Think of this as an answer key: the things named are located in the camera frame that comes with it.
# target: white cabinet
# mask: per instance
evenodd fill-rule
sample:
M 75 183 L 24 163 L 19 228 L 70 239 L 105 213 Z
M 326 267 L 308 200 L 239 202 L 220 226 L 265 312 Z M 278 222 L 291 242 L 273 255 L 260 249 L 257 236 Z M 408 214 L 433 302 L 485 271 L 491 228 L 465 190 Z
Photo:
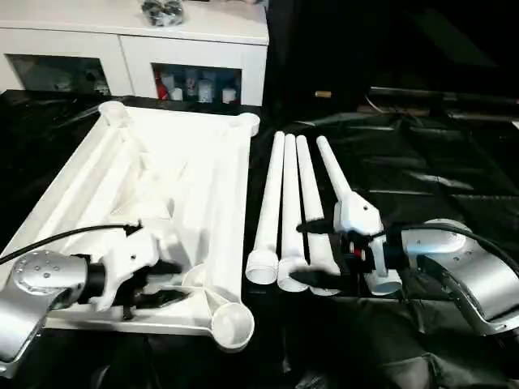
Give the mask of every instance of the white cabinet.
M 133 94 L 116 35 L 0 28 L 0 54 L 1 92 L 93 92 L 104 84 L 114 96 Z
M 225 90 L 225 100 L 262 105 L 265 9 L 221 0 L 184 8 L 182 24 L 156 28 L 132 0 L 0 2 L 0 93 L 170 98 L 180 88 L 184 100 L 219 103 Z M 168 93 L 159 96 L 161 84 Z
M 185 99 L 186 74 L 194 71 L 196 82 L 210 79 L 215 102 L 233 88 L 241 104 L 261 105 L 267 46 L 143 36 L 121 36 L 121 43 L 136 96 L 157 98 L 156 75 L 166 73 Z

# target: black tablecloth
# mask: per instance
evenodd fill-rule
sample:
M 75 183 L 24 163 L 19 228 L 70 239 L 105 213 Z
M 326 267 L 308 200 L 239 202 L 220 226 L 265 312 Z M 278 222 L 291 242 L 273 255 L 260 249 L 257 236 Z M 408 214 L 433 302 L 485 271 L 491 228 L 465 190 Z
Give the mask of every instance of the black tablecloth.
M 0 98 L 3 246 L 97 120 L 101 97 L 9 91 Z M 136 97 L 131 106 L 236 114 Z M 335 196 L 316 151 L 326 135 L 351 186 L 385 224 L 449 218 L 519 258 L 517 129 L 452 119 L 342 114 L 289 125 L 262 116 L 251 141 L 244 254 L 254 243 L 275 130 L 305 134 L 326 216 Z M 336 242 L 332 242 L 338 254 Z M 202 337 L 44 330 L 12 387 L 511 387 L 506 356 L 477 337 L 439 285 L 404 273 L 409 300 L 315 297 L 243 281 L 256 321 L 245 351 Z

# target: white cabinet top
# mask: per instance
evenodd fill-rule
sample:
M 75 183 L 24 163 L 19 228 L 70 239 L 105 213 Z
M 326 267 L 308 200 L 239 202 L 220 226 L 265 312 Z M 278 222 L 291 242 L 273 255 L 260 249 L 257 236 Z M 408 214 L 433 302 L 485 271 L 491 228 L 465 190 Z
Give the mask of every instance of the white cabinet top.
M 268 45 L 265 9 L 261 5 L 186 1 L 186 20 L 178 26 L 153 27 L 138 0 L 0 1 L 0 28 L 31 28 L 119 35 Z

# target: white clamp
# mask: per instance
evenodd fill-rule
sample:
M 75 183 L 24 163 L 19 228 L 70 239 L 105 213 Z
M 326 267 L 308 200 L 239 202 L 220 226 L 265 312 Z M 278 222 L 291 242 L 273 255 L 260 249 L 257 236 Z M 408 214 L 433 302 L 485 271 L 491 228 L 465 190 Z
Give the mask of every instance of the white clamp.
M 121 284 L 139 269 L 151 267 L 158 260 L 157 239 L 146 229 L 133 233 L 122 245 L 112 249 L 101 259 L 105 265 L 105 289 L 102 296 L 95 299 L 96 309 L 109 309 Z

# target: cable connector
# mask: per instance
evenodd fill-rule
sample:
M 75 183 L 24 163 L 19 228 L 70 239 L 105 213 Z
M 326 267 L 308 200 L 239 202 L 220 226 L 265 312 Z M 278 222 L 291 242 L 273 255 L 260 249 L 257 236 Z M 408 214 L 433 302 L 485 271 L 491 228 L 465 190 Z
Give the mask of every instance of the cable connector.
M 137 231 L 141 230 L 143 228 L 142 222 L 139 220 L 139 223 L 137 225 L 134 224 L 126 224 L 122 229 L 124 229 L 124 233 L 129 237 L 133 233 L 136 233 Z

